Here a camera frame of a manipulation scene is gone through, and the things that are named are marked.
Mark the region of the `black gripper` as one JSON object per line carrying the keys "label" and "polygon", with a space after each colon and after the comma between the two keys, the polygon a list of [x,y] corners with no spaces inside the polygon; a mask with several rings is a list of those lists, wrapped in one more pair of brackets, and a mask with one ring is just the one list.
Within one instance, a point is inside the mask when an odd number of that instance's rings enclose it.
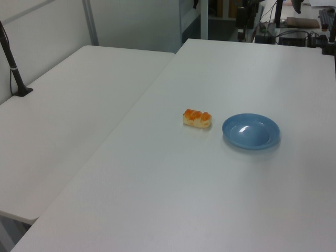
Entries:
{"label": "black gripper", "polygon": [[245,29],[252,29],[254,26],[255,20],[255,13],[254,7],[247,6],[247,7],[238,7],[237,8],[237,16],[236,16],[236,27],[238,29],[242,29],[241,33],[241,41],[245,40],[246,37],[246,30]]}

